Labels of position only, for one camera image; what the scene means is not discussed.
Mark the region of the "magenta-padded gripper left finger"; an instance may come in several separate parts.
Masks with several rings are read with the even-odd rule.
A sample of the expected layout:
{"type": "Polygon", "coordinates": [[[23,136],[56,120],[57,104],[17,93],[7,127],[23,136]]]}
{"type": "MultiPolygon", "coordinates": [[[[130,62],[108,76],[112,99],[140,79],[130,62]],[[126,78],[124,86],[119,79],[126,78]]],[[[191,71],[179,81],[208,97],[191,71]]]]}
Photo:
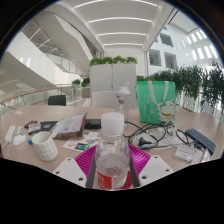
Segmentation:
{"type": "Polygon", "coordinates": [[[95,149],[93,146],[75,158],[66,158],[53,173],[81,187],[92,188],[96,171],[95,149]]]}

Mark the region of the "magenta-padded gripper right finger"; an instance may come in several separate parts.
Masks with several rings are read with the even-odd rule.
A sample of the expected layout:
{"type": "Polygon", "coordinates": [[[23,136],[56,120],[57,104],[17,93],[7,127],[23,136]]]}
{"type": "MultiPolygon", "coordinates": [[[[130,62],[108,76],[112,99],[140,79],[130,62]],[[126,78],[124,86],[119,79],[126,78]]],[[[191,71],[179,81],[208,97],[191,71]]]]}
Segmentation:
{"type": "Polygon", "coordinates": [[[130,145],[130,174],[134,188],[148,185],[173,173],[171,167],[159,156],[150,156],[143,150],[130,145]]]}

